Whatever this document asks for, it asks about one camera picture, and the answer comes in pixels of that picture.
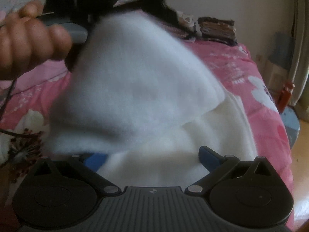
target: floor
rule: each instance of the floor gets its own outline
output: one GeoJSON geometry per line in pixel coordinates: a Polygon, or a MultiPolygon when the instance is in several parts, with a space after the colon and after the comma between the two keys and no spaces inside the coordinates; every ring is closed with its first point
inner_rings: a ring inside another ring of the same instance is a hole
{"type": "Polygon", "coordinates": [[[300,126],[292,148],[295,230],[309,219],[309,123],[300,121],[300,126]]]}

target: curtain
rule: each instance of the curtain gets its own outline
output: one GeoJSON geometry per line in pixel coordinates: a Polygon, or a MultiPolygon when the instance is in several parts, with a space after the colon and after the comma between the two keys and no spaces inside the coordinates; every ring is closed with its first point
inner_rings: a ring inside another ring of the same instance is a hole
{"type": "Polygon", "coordinates": [[[289,79],[295,84],[292,106],[302,95],[309,73],[309,0],[295,0],[294,38],[295,50],[289,72],[289,79]]]}

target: pink bedsheet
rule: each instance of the pink bedsheet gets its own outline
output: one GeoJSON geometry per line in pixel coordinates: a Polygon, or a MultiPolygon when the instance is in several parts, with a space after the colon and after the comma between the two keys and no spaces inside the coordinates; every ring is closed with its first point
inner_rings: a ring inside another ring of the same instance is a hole
{"type": "MultiPolygon", "coordinates": [[[[204,61],[227,90],[241,97],[259,155],[268,158],[292,191],[291,154],[285,127],[246,47],[229,47],[206,41],[186,45],[204,61]]],[[[51,103],[69,80],[70,73],[65,71],[14,95],[7,105],[0,127],[19,132],[23,128],[47,130],[51,103]]],[[[293,217],[287,225],[292,228],[293,217]]]]}

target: white towel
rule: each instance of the white towel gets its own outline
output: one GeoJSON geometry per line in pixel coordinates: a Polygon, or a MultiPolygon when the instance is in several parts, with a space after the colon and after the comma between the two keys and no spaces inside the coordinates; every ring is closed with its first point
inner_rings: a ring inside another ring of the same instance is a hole
{"type": "Polygon", "coordinates": [[[137,13],[104,18],[50,115],[45,149],[108,153],[98,173],[125,186],[185,188],[208,171],[198,149],[253,160],[239,98],[194,54],[137,13]]]}

